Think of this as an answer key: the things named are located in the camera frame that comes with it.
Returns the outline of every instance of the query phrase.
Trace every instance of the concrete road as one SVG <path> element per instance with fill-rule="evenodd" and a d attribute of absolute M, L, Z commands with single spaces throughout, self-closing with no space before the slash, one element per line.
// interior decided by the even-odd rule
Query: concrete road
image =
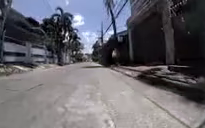
<path fill-rule="evenodd" d="M 128 79 L 94 63 L 1 77 L 0 128 L 189 127 Z"/>

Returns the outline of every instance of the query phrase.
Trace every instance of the blue sky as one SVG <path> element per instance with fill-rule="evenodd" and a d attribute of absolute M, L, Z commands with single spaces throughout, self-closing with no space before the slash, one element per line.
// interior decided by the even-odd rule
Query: blue sky
<path fill-rule="evenodd" d="M 13 0 L 12 6 L 25 16 L 31 16 L 38 21 L 50 17 L 58 6 L 72 13 L 74 15 L 73 25 L 79 29 L 81 41 L 85 45 L 84 52 L 92 51 L 91 47 L 100 34 L 101 22 L 104 23 L 104 29 L 110 23 L 103 0 Z M 126 20 L 129 16 L 130 9 L 127 4 L 117 19 L 118 31 L 126 29 Z M 105 38 L 111 34 L 112 29 L 108 31 Z"/>

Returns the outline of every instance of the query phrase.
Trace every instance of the street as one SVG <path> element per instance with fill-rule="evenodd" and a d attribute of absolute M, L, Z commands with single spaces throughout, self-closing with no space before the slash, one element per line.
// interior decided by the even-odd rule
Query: street
<path fill-rule="evenodd" d="M 0 128 L 185 128 L 205 116 L 182 111 L 190 118 L 180 121 L 143 89 L 95 63 L 0 77 Z"/>

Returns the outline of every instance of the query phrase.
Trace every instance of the gray wall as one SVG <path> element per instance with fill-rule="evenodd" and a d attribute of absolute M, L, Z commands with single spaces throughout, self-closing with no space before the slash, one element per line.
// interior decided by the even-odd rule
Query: gray wall
<path fill-rule="evenodd" d="M 3 49 L 5 63 L 57 63 L 56 55 L 52 55 L 43 45 L 10 39 L 5 40 Z"/>

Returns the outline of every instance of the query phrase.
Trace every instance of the wall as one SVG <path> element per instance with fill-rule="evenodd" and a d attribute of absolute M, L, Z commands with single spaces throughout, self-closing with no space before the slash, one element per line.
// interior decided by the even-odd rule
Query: wall
<path fill-rule="evenodd" d="M 5 63 L 57 63 L 56 55 L 45 50 L 43 45 L 6 38 L 3 49 Z"/>
<path fill-rule="evenodd" d="M 142 23 L 134 27 L 132 43 L 134 61 L 136 63 L 164 63 L 165 40 L 161 15 L 153 13 Z"/>

